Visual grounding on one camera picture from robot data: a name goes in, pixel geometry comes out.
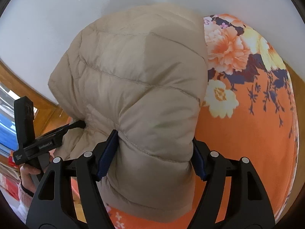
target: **navy leaf print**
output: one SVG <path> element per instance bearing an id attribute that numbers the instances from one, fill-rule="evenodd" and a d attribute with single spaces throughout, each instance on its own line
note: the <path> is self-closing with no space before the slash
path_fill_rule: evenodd
<path id="1" fill-rule="evenodd" d="M 272 73 L 278 78 L 274 81 L 274 86 L 276 88 L 281 88 L 285 86 L 287 88 L 288 74 L 285 69 L 273 70 Z"/>
<path id="2" fill-rule="evenodd" d="M 278 96 L 277 93 L 275 93 L 273 90 L 269 90 L 271 100 L 276 105 L 276 97 Z"/>
<path id="3" fill-rule="evenodd" d="M 288 99 L 289 99 L 290 105 L 291 105 L 291 92 L 289 90 L 287 91 L 287 95 L 288 95 Z"/>
<path id="4" fill-rule="evenodd" d="M 280 89 L 284 86 L 284 79 L 276 79 L 273 84 L 276 88 Z"/>
<path id="5" fill-rule="evenodd" d="M 237 31 L 237 36 L 242 35 L 245 31 L 242 27 L 236 27 L 233 26 L 235 28 L 235 30 Z"/>
<path id="6" fill-rule="evenodd" d="M 213 77 L 215 76 L 215 73 L 216 73 L 216 71 L 214 68 L 208 70 L 208 80 L 213 79 Z"/>
<path id="7" fill-rule="evenodd" d="M 260 85 L 258 85 L 257 83 L 255 83 L 255 91 L 256 91 L 257 93 L 259 93 L 260 90 L 261 90 Z"/>
<path id="8" fill-rule="evenodd" d="M 282 111 L 285 112 L 285 109 L 284 109 L 283 106 L 280 104 L 280 100 L 279 100 L 279 105 L 280 105 Z"/>
<path id="9" fill-rule="evenodd" d="M 277 69 L 272 72 L 278 79 L 288 79 L 287 70 L 285 69 Z"/>
<path id="10" fill-rule="evenodd" d="M 278 103 L 275 103 L 275 113 L 277 113 L 278 111 L 280 111 L 280 106 L 278 105 Z"/>
<path id="11" fill-rule="evenodd" d="M 250 54 L 249 55 L 248 63 L 247 64 L 249 64 L 249 63 L 254 65 L 258 69 L 262 69 L 264 71 L 267 71 L 267 69 L 266 69 L 266 67 L 264 65 L 262 56 L 260 54 L 258 54 L 258 53 Z"/>
<path id="12" fill-rule="evenodd" d="M 233 74 L 232 75 L 228 75 L 226 73 L 225 74 L 225 77 L 228 78 L 231 86 L 233 86 L 234 84 L 244 84 L 246 79 L 243 75 L 241 75 L 240 71 L 239 72 L 239 75 L 237 74 L 237 72 L 235 70 L 233 70 Z"/>
<path id="13" fill-rule="evenodd" d="M 253 85 L 252 85 L 252 89 L 251 90 L 249 90 L 248 88 L 247 88 L 247 90 L 249 92 L 248 95 L 249 95 L 250 99 L 255 103 L 258 95 L 257 94 L 253 94 Z"/>
<path id="14" fill-rule="evenodd" d="M 253 83 L 254 76 L 259 76 L 256 66 L 251 62 L 251 59 L 247 61 L 246 69 L 243 69 L 241 75 L 245 76 L 246 82 Z"/>
<path id="15" fill-rule="evenodd" d="M 291 125 L 290 131 L 289 131 L 289 135 L 288 135 L 289 138 L 291 137 L 291 134 L 292 134 L 292 125 Z"/>
<path id="16" fill-rule="evenodd" d="M 280 118 L 280 127 L 283 125 L 283 121 L 281 119 L 281 116 L 279 115 L 279 118 Z"/>
<path id="17" fill-rule="evenodd" d="M 250 114 L 254 115 L 253 112 L 253 102 L 251 101 L 251 106 L 249 107 Z"/>
<path id="18" fill-rule="evenodd" d="M 268 88 L 269 88 L 269 81 L 267 82 L 267 89 L 266 89 L 266 91 L 263 92 L 265 94 L 265 99 L 263 100 L 263 103 L 264 103 L 263 109 L 264 109 L 265 112 L 267 111 L 267 108 L 266 108 L 267 101 L 270 101 L 270 96 L 269 96 Z"/>

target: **silver screw head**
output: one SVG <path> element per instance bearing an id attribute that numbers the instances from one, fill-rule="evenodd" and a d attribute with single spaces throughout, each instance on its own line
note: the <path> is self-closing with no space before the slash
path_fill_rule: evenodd
<path id="1" fill-rule="evenodd" d="M 91 157 L 92 151 L 86 151 L 83 155 L 84 155 L 84 157 Z"/>
<path id="2" fill-rule="evenodd" d="M 59 162 L 60 162 L 60 159 L 61 159 L 60 157 L 54 158 L 54 159 L 53 159 L 53 163 L 59 163 Z"/>
<path id="3" fill-rule="evenodd" d="M 250 162 L 250 160 L 247 158 L 247 157 L 243 157 L 242 158 L 242 161 L 245 163 L 245 164 L 248 164 Z"/>
<path id="4" fill-rule="evenodd" d="M 217 151 L 211 151 L 211 156 L 212 157 L 218 157 L 219 156 L 219 153 Z"/>

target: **orange cushion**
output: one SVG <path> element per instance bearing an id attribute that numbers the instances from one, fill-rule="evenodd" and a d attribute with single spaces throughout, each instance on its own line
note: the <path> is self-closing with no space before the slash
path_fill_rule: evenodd
<path id="1" fill-rule="evenodd" d="M 256 168 L 276 218 L 284 208 L 295 176 L 298 124 L 289 73 L 272 46 L 239 19 L 224 14 L 204 18 L 209 54 L 209 84 L 195 137 L 210 150 Z M 205 183 L 196 177 L 193 210 L 162 224 L 114 208 L 109 215 L 122 229 L 185 229 Z M 227 178 L 217 221 L 224 219 L 230 192 Z"/>

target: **floral pattern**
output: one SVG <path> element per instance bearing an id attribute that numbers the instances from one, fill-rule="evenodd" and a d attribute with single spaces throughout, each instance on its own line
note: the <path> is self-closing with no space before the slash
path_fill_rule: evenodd
<path id="1" fill-rule="evenodd" d="M 233 91 L 226 89 L 226 85 L 219 80 L 210 80 L 204 97 L 205 104 L 209 106 L 211 115 L 216 118 L 231 118 L 233 109 L 238 106 L 238 101 Z"/>
<path id="2" fill-rule="evenodd" d="M 220 22 L 220 25 L 210 23 L 204 28 L 209 55 L 208 64 L 210 69 L 214 68 L 218 72 L 231 75 L 233 70 L 246 69 L 250 48 L 235 27 Z"/>
<path id="3" fill-rule="evenodd" d="M 238 18 L 212 15 L 203 24 L 208 86 L 195 136 L 232 159 L 248 156 L 278 219 L 291 192 L 299 145 L 289 72 L 271 44 Z"/>
<path id="4" fill-rule="evenodd" d="M 212 95 L 209 86 L 216 76 L 220 82 L 227 79 L 233 92 L 237 91 L 236 85 L 252 83 L 251 88 L 247 87 L 250 100 L 249 113 L 254 115 L 255 110 L 261 108 L 265 112 L 267 109 L 274 109 L 279 115 L 279 127 L 283 126 L 281 113 L 287 110 L 294 113 L 294 107 L 290 101 L 290 107 L 285 110 L 280 101 L 282 98 L 278 96 L 278 90 L 285 89 L 287 98 L 291 100 L 289 74 L 282 58 L 259 33 L 234 16 L 228 14 L 208 16 L 204 18 L 204 25 L 209 69 L 209 85 L 204 106 L 209 105 L 211 115 L 220 118 L 227 115 L 231 118 L 233 114 L 231 109 L 238 106 L 238 101 L 234 102 L 233 98 L 230 102 L 218 101 L 216 93 Z M 257 81 L 258 76 L 261 75 L 259 70 L 262 70 L 268 79 L 264 87 Z M 228 93 L 225 85 L 222 85 L 222 90 Z M 260 100 L 261 106 L 257 107 L 260 94 L 263 94 L 263 99 Z M 289 137 L 292 129 L 293 124 L 287 133 Z"/>

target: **orange peony print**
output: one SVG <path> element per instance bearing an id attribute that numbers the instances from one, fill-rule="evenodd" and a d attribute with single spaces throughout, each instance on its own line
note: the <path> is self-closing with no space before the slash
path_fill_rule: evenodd
<path id="1" fill-rule="evenodd" d="M 221 28 L 216 24 L 205 25 L 205 41 L 209 54 L 209 69 L 233 74 L 233 70 L 242 71 L 246 68 L 250 47 L 237 36 L 234 27 Z"/>

